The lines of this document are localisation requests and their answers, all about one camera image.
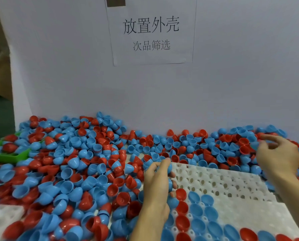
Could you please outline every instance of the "paper sign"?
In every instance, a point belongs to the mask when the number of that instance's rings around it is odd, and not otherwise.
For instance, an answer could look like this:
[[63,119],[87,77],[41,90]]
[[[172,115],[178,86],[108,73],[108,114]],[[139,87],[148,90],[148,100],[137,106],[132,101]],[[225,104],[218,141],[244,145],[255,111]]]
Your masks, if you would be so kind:
[[196,0],[124,1],[106,0],[115,66],[193,61]]

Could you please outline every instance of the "right hand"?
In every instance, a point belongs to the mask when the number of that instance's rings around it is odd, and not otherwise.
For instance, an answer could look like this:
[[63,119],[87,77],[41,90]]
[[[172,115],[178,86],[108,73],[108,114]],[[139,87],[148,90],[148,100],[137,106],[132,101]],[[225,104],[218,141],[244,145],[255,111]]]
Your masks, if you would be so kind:
[[256,159],[267,178],[274,182],[278,176],[295,176],[299,167],[298,147],[280,136],[263,134],[260,139]]

